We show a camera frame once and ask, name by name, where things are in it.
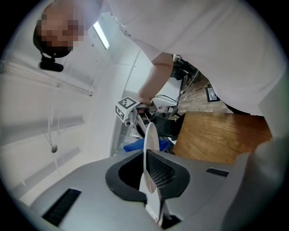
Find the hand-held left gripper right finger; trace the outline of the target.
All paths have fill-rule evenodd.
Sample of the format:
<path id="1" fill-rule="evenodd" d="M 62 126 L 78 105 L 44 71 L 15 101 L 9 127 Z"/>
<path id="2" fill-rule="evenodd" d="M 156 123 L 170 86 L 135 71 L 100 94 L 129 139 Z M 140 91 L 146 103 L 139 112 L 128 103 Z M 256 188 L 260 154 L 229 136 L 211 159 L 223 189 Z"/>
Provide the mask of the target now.
<path id="1" fill-rule="evenodd" d="M 231 164 L 146 152 L 146 210 L 161 226 L 184 221 L 221 187 Z"/>

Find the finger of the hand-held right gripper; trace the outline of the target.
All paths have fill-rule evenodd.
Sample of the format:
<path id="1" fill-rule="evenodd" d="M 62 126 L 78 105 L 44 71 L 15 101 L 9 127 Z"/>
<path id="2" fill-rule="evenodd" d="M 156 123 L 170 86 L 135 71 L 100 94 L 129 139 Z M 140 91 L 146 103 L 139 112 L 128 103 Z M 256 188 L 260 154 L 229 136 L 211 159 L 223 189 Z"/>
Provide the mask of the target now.
<path id="1" fill-rule="evenodd" d="M 144 138 L 150 119 L 145 113 L 132 112 L 133 129 L 140 138 Z"/>

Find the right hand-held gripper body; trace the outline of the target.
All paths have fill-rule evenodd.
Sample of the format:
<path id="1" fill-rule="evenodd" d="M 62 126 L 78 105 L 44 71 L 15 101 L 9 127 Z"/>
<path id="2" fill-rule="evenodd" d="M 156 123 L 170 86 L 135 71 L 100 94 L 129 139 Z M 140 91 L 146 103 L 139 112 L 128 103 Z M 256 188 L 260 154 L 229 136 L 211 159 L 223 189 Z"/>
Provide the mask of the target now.
<path id="1" fill-rule="evenodd" d="M 115 112 L 125 126 L 133 126 L 140 112 L 154 115 L 157 110 L 154 102 L 147 106 L 129 96 L 122 98 L 115 105 Z"/>

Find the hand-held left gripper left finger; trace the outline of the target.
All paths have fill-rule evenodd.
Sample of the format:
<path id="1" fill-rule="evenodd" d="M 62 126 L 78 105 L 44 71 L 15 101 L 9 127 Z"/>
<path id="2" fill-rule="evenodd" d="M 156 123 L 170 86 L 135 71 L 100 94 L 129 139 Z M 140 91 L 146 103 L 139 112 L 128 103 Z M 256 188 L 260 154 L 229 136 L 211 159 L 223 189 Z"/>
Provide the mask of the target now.
<path id="1" fill-rule="evenodd" d="M 119 177 L 120 168 L 141 151 L 85 164 L 45 190 L 30 206 L 45 215 L 68 190 L 80 191 L 59 228 L 64 231 L 161 231 L 145 210 L 146 196 Z"/>

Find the white round plate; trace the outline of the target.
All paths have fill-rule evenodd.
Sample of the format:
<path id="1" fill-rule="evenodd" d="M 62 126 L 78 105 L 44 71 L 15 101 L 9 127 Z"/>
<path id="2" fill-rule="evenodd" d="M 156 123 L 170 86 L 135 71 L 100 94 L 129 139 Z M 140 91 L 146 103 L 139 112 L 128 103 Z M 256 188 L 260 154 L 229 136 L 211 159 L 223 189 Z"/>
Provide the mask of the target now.
<path id="1" fill-rule="evenodd" d="M 144 148 L 143 148 L 143 174 L 140 180 L 140 189 L 139 191 L 144 193 L 147 198 L 145 209 L 152 219 L 159 223 L 160 220 L 160 209 L 161 209 L 161 200 L 159 195 L 159 190 L 151 178 L 151 175 L 148 173 L 148 150 L 157 150 L 159 151 L 159 140 L 158 133 L 154 123 L 149 123 L 145 138 L 144 138 Z"/>

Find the blue cloth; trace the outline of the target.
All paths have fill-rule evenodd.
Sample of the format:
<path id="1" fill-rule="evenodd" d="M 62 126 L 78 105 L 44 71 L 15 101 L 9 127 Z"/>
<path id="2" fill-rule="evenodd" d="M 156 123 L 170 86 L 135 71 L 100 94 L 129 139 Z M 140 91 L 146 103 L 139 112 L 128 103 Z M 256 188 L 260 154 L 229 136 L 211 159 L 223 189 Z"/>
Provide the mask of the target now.
<path id="1" fill-rule="evenodd" d="M 145 142 L 144 139 L 138 139 L 134 143 L 130 143 L 130 144 L 125 145 L 123 147 L 123 150 L 125 152 L 131 152 L 131 151 L 143 149 L 144 148 L 144 142 Z M 163 151 L 163 150 L 165 150 L 168 147 L 169 147 L 169 141 L 159 139 L 159 149 L 160 149 L 160 151 Z"/>

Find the person's right forearm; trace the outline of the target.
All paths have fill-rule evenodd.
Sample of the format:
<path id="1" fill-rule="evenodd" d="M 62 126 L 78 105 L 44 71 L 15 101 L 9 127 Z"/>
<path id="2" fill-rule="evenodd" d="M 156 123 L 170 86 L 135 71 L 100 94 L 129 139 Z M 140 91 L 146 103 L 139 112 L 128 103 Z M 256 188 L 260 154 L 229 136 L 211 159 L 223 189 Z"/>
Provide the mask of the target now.
<path id="1" fill-rule="evenodd" d="M 173 70 L 173 55 L 161 53 L 151 63 L 150 73 L 137 94 L 137 100 L 146 105 L 151 104 L 151 100 L 169 80 Z"/>

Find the ceiling tube light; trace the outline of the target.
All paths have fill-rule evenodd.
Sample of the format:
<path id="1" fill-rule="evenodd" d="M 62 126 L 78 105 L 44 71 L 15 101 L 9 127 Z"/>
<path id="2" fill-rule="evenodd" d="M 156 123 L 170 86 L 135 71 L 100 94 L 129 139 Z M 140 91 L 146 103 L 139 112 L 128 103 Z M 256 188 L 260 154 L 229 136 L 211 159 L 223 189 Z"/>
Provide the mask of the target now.
<path id="1" fill-rule="evenodd" d="M 97 33 L 104 48 L 106 50 L 108 50 L 110 47 L 110 43 L 109 43 L 109 41 L 108 41 L 108 39 L 107 39 L 107 37 L 106 37 L 106 35 L 105 35 L 105 33 L 104 33 L 104 31 L 103 31 L 103 29 L 102 29 L 102 27 L 98 21 L 93 25 L 93 28 L 94 28 L 95 32 Z"/>

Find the person's black trousers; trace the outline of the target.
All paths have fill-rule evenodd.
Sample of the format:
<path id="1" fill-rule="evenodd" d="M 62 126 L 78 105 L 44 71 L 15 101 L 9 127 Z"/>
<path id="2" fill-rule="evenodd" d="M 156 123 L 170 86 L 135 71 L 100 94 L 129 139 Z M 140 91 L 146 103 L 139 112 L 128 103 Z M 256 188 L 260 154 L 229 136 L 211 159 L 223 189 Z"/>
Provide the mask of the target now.
<path id="1" fill-rule="evenodd" d="M 263 116 L 261 110 L 258 108 L 257 105 L 249 105 L 249 106 L 243 106 L 241 107 L 235 107 L 231 106 L 224 102 L 226 107 L 231 110 L 234 114 L 240 114 L 240 115 L 252 115 L 252 116 Z"/>

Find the person's white shirt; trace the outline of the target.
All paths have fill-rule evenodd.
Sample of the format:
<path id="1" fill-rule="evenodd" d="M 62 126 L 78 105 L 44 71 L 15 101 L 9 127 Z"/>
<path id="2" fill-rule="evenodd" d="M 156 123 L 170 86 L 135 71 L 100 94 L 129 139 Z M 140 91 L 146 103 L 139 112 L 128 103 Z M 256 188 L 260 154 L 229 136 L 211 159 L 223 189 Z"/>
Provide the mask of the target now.
<path id="1" fill-rule="evenodd" d="M 240 111 L 258 104 L 278 83 L 287 60 L 267 24 L 242 0 L 106 0 L 125 36 L 150 60 L 180 55 Z"/>

